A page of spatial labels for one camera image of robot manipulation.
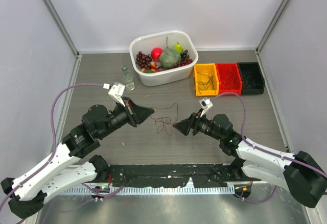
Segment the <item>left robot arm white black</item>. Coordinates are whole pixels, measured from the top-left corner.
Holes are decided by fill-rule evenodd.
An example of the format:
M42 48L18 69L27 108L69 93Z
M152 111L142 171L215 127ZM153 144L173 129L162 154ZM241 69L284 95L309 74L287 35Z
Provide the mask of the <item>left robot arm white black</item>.
M63 173L100 146L99 141L129 124L137 127L154 113L154 109L136 105L123 97L114 110L93 105L82 116L82 123L73 128L57 145L53 155L43 159L19 178L5 178L1 187L9 195L8 205L13 214L28 218L42 209L53 197L69 188L90 181L105 182L109 176L106 160L95 155L75 170Z

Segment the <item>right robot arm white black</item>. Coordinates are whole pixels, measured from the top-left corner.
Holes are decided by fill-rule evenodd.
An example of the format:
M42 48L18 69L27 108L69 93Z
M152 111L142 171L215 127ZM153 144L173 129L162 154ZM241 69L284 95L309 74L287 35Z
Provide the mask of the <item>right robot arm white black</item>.
M249 177L268 182L288 191L308 208L315 208L326 192L326 173L310 154L276 151L242 138L225 114L207 119L205 115L192 113L173 127L185 136L201 132L218 140L221 150L235 158L230 169L235 180Z

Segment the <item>clear glass bottle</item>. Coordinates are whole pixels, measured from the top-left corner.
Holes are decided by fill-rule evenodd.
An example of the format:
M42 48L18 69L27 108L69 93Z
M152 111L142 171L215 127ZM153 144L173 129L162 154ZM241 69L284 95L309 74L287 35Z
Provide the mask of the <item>clear glass bottle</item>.
M127 66L122 67L122 77L123 77L125 88L128 90L134 90L135 89L134 76Z

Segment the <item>small peaches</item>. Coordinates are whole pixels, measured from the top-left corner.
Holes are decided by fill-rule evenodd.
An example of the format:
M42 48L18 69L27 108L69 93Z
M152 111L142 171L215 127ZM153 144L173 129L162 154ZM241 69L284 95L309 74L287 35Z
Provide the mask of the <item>small peaches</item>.
M158 62L150 61L150 62L142 62L140 64L141 72L153 73L161 71L162 67Z

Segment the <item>yellow storage bin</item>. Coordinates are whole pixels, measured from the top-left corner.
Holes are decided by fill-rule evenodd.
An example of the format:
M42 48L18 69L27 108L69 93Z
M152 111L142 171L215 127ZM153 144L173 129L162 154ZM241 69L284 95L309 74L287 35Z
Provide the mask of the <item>yellow storage bin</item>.
M217 96L219 80L214 63L195 64L193 78L195 96Z

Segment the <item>dark red grape bunch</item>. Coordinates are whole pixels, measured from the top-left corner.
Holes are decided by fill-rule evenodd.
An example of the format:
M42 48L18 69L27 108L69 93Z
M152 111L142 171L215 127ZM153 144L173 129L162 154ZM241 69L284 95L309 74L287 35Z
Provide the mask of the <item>dark red grape bunch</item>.
M140 64L142 62L150 62L150 61L153 61L153 59L151 58L150 55L145 55L143 54L141 51L139 51L136 55L136 59L135 59L135 62L136 64L140 67Z

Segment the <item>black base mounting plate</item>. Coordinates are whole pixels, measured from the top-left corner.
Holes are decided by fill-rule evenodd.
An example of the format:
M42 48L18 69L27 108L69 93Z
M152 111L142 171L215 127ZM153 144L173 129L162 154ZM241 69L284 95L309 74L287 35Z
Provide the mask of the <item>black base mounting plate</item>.
M189 180L196 188L209 188L250 178L224 164L126 164L111 165L101 179L93 181L110 182L114 187L183 188Z

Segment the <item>red cherry bunch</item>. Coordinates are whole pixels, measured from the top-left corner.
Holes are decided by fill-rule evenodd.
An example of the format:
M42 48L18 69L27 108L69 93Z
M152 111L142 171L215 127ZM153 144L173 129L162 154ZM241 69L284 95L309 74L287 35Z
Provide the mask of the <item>red cherry bunch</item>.
M179 67L183 67L183 66L187 66L189 64L192 64L193 60L192 59L185 59L185 60L181 60L178 64L170 67L170 68L162 68L162 71L166 71L166 70L170 70L170 69L174 69L174 68L179 68Z

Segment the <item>red storage bin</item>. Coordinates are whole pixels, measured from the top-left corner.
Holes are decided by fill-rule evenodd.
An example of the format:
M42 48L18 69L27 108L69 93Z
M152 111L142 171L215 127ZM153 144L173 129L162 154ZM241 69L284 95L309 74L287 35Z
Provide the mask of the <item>red storage bin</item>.
M219 94L234 92L241 95L242 79L237 63L216 63L219 80Z

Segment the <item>red pomegranate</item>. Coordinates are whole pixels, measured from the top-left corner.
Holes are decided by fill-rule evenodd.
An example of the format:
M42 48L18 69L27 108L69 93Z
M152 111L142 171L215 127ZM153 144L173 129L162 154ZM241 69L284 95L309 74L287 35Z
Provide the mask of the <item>red pomegranate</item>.
M152 58L154 61L158 61L162 52L163 52L163 49L162 49L162 48L160 48L160 47L155 47L155 48L151 51L151 58Z

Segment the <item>green netted melon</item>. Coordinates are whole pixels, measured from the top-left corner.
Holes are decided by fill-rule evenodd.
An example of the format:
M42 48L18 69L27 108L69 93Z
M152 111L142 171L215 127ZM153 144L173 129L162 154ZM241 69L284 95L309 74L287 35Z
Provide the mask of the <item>green netted melon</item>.
M163 68L170 68L181 61L181 56L174 49L167 48L161 53L159 61Z

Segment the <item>dark purple grape bunch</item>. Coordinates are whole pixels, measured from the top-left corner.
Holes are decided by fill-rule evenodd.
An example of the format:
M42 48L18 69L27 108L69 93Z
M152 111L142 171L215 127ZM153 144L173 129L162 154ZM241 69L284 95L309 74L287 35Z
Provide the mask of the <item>dark purple grape bunch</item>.
M181 55L181 61L185 61L185 60L189 59L189 57L190 57L187 49L184 50L180 55Z

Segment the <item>white plastic basket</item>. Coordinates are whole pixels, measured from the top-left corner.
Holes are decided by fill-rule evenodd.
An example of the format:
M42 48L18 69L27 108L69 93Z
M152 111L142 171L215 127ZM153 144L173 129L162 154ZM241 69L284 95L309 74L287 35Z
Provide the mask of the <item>white plastic basket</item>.
M138 37L129 51L134 70L149 87L189 77L199 58L188 34L180 30Z

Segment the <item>green pear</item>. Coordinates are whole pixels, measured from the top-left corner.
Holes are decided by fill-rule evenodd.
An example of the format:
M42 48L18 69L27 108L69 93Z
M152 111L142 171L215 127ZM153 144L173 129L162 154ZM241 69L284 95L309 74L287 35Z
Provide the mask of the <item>green pear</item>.
M183 52L182 46L180 45L179 42L176 43L176 45L173 47L175 51L177 51L179 54Z

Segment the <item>black storage bin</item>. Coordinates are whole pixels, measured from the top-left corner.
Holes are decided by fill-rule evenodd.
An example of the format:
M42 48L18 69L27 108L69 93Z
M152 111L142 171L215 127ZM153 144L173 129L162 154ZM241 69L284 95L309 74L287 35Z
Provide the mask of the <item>black storage bin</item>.
M242 95L259 95L264 93L265 80L258 62L237 63L242 85Z

